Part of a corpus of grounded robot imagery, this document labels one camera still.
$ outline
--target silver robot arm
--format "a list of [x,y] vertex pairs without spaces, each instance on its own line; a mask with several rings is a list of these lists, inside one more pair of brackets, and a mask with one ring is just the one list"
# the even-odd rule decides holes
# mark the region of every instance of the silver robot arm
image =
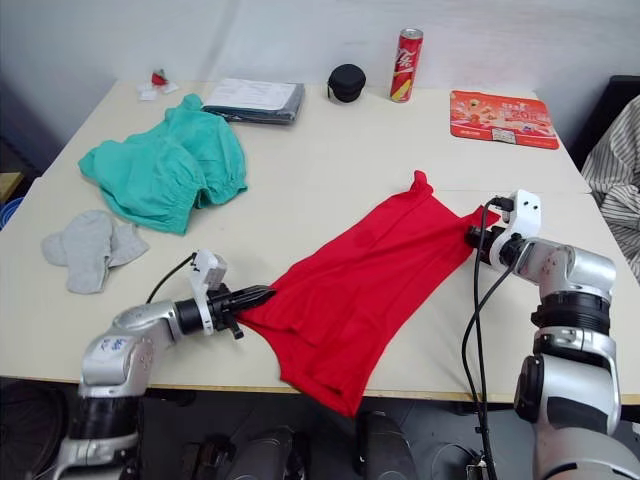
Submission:
[[518,191],[496,204],[507,227],[467,241],[481,259],[538,285],[533,355],[522,365],[514,407],[534,424],[534,478],[640,479],[640,462],[611,437],[620,421],[616,344],[609,307],[616,271],[603,256],[535,238],[537,196]]
[[208,250],[199,250],[191,265],[194,298],[126,310],[89,344],[76,411],[60,446],[54,479],[137,478],[138,407],[153,364],[191,333],[228,328],[241,338],[234,315],[274,294],[259,285],[229,291],[222,283],[224,260]]

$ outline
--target white table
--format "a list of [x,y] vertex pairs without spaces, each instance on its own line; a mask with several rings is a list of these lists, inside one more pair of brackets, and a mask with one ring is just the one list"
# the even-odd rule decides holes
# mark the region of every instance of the white table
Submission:
[[[433,97],[433,103],[437,103],[438,98],[446,97],[446,92],[418,91],[414,95],[414,103],[424,100],[427,109],[431,102],[425,99]],[[164,104],[175,104],[179,99],[170,96],[162,100]],[[82,178],[76,162],[102,139],[123,139],[157,123],[164,108],[160,102],[139,104],[132,85],[116,85],[54,165],[34,184],[8,227],[0,232],[0,375],[76,381],[80,359],[89,341],[104,331],[121,310],[143,303],[155,283],[194,249],[209,248],[227,260],[226,281],[231,288],[270,283],[390,194],[408,188],[414,168],[424,168],[430,178],[439,178],[441,184],[449,186],[450,190],[440,186],[437,197],[458,214],[468,213],[501,190],[491,188],[492,184],[506,186],[503,177],[484,175],[477,180],[486,187],[485,191],[479,188],[463,191],[464,181],[454,185],[453,175],[429,161],[416,158],[409,161],[407,154],[398,154],[396,158],[401,160],[394,162],[384,150],[377,155],[366,147],[367,155],[355,155],[357,148],[352,142],[366,143],[364,138],[357,138],[359,134],[344,135],[331,143],[330,138],[325,139],[327,130],[334,129],[330,122],[322,132],[318,131],[323,122],[314,120],[316,109],[322,112],[340,108],[350,112],[354,124],[375,123],[373,107],[369,112],[366,106],[370,101],[387,110],[382,98],[367,95],[361,104],[354,105],[355,109],[361,109],[356,122],[348,106],[326,102],[317,89],[309,88],[300,121],[293,128],[234,125],[247,154],[249,190],[222,207],[194,212],[184,237],[141,228],[140,234],[151,249],[133,263],[112,271],[102,294],[75,295],[65,290],[66,270],[47,264],[39,244],[81,211],[106,208],[98,189]],[[314,122],[312,135],[313,130],[307,124]],[[443,135],[449,135],[446,128]],[[540,153],[544,159],[549,153],[488,142],[448,140],[468,148],[498,147],[507,152],[508,158]],[[404,147],[396,146],[397,151],[400,149]],[[561,163],[559,152],[555,154]],[[458,170],[452,159],[449,164],[449,170]],[[568,167],[572,165],[567,165],[565,180],[570,184],[573,180]],[[441,176],[434,177],[430,169]],[[521,181],[531,181],[526,172],[512,174]],[[514,180],[503,193],[521,186]],[[541,193],[544,218],[541,234],[607,255],[619,268],[612,335],[619,346],[623,400],[640,403],[640,378],[635,372],[640,364],[640,354],[635,348],[639,330],[635,307],[640,287],[591,197],[577,191],[562,194],[550,190]],[[371,377],[369,395],[468,398],[460,362],[460,340],[471,314],[471,271],[472,263],[468,261],[398,332]],[[157,299],[189,297],[186,275],[186,270],[176,274]],[[495,278],[494,273],[483,271],[483,288]],[[512,398],[522,359],[531,351],[535,327],[529,322],[529,314],[537,302],[535,287],[510,278],[486,307],[483,325],[490,400]],[[290,391],[278,380],[277,360],[266,341],[248,328],[245,332],[245,338],[238,342],[228,332],[186,339],[156,365],[152,383],[173,388]]]

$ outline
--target teal garment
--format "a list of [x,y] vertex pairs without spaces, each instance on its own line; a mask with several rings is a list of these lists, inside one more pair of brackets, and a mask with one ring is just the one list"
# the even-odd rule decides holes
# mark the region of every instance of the teal garment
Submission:
[[228,202],[247,188],[238,139],[222,117],[201,107],[197,95],[187,95],[153,129],[104,142],[78,162],[111,210],[138,225],[184,234],[192,208]]

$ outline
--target red can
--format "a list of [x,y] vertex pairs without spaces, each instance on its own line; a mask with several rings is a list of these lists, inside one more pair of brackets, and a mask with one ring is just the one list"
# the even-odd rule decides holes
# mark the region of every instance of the red can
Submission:
[[394,102],[406,102],[411,98],[411,90],[420,61],[422,37],[422,31],[417,28],[405,28],[400,32],[391,81],[391,100]]

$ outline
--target wrinkled fabric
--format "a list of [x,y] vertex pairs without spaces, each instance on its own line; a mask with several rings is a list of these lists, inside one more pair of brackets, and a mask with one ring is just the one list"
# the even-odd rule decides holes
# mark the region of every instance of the wrinkled fabric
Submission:
[[68,268],[67,290],[82,294],[102,292],[109,268],[129,263],[149,249],[134,225],[115,225],[101,210],[81,213],[63,231],[43,239],[40,247],[50,264]]
[[640,96],[624,107],[593,147],[582,175],[640,282]]
[[227,122],[202,112],[195,94],[162,123],[124,142],[107,141],[78,163],[109,208],[133,223],[184,234],[192,208],[245,190],[244,153]]
[[355,415],[387,343],[472,252],[464,234],[482,208],[459,218],[432,193],[416,171],[409,191],[296,263],[269,302],[243,313],[275,351],[283,381]]

